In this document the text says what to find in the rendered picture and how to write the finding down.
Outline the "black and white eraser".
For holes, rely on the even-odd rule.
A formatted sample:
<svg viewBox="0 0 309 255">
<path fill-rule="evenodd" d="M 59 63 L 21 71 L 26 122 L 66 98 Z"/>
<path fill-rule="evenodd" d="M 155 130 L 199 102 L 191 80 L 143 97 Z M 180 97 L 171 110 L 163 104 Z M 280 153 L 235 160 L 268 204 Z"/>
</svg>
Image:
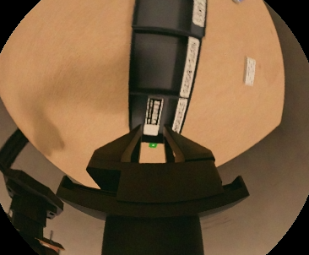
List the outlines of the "black and white eraser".
<svg viewBox="0 0 309 255">
<path fill-rule="evenodd" d="M 144 135 L 157 136 L 164 99 L 148 97 Z"/>
</svg>

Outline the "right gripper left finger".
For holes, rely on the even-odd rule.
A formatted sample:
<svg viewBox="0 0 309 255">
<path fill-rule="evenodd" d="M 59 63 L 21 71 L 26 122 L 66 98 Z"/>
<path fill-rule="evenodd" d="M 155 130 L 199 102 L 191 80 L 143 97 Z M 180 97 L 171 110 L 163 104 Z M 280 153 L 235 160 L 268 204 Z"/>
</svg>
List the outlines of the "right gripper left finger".
<svg viewBox="0 0 309 255">
<path fill-rule="evenodd" d="M 126 133 L 121 137 L 112 140 L 110 143 L 105 144 L 98 149 L 95 149 L 91 156 L 91 159 L 96 158 L 103 160 L 120 160 L 121 162 L 139 163 L 141 146 L 142 125 L 139 124 L 129 133 Z M 130 158 L 131 161 L 129 161 Z"/>
</svg>

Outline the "white domino with black pips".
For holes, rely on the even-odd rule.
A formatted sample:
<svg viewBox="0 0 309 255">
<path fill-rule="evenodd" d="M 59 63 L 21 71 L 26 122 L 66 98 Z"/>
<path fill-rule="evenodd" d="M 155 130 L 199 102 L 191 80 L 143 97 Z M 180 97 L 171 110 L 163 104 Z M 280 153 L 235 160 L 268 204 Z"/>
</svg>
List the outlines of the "white domino with black pips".
<svg viewBox="0 0 309 255">
<path fill-rule="evenodd" d="M 253 80 L 254 80 L 254 75 L 255 75 L 255 67 L 256 63 L 251 62 L 249 60 L 246 60 L 245 63 L 245 73 L 244 73 L 244 79 L 243 79 L 243 84 L 245 86 L 253 86 Z"/>
</svg>

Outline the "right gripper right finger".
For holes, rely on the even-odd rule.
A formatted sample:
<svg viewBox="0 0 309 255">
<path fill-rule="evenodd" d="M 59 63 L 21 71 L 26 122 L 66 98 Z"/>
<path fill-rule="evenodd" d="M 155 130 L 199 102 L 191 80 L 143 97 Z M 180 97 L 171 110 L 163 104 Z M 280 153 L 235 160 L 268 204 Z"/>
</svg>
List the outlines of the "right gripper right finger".
<svg viewBox="0 0 309 255">
<path fill-rule="evenodd" d="M 189 138 L 182 136 L 165 124 L 163 128 L 163 141 L 165 163 L 190 162 L 200 160 L 213 160 L 215 162 L 214 155 L 210 149 L 192 141 Z"/>
</svg>

